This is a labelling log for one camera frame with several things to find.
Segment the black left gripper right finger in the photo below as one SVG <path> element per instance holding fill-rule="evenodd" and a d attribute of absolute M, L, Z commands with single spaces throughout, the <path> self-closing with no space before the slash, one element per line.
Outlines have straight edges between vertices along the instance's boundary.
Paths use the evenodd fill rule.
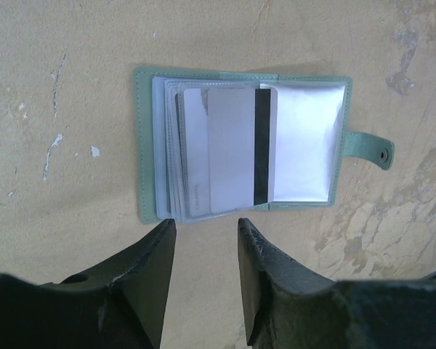
<path fill-rule="evenodd" d="M 238 221 L 247 344 L 253 348 L 436 348 L 436 272 L 332 281 Z"/>

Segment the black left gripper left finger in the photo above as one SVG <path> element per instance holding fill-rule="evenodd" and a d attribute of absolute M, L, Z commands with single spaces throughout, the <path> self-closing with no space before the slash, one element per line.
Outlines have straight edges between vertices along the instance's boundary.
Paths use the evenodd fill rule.
<path fill-rule="evenodd" d="M 0 348 L 159 348 L 176 236 L 164 220 L 59 284 L 0 273 Z"/>

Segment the teal leather card holder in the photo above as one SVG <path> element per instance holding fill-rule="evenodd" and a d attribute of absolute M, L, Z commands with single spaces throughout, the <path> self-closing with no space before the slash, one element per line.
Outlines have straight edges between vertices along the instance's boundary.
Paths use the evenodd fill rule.
<path fill-rule="evenodd" d="M 199 88 L 208 114 L 208 91 L 274 88 L 273 200 L 248 209 L 190 216 L 183 92 Z M 335 202 L 343 158 L 391 167 L 394 144 L 347 128 L 352 80 L 346 76 L 292 76 L 141 66 L 134 71 L 141 219 L 189 223 L 237 211 L 299 209 Z"/>

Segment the white magnetic stripe card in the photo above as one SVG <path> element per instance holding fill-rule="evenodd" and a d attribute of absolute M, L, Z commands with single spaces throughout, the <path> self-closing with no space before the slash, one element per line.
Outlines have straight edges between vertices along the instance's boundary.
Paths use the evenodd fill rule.
<path fill-rule="evenodd" d="M 273 200 L 274 88 L 208 91 L 211 212 L 248 209 Z"/>

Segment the grey card in sleeve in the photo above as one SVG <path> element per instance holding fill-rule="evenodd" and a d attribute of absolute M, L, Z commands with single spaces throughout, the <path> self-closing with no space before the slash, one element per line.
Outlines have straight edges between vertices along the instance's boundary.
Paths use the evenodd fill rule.
<path fill-rule="evenodd" d="M 185 144 L 190 216 L 211 213 L 208 114 L 199 88 L 183 92 L 185 112 Z"/>

